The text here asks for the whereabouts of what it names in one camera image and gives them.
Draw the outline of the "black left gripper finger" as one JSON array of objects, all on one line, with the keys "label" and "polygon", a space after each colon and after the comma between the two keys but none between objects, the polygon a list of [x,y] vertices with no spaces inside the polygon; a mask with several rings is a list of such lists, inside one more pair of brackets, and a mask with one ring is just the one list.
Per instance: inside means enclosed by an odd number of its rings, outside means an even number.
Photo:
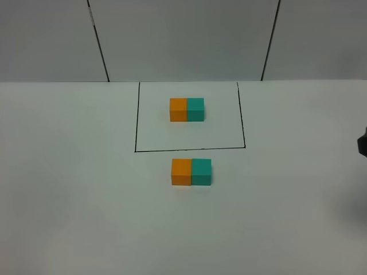
[{"label": "black left gripper finger", "polygon": [[367,129],[365,133],[357,139],[358,152],[367,157]]}]

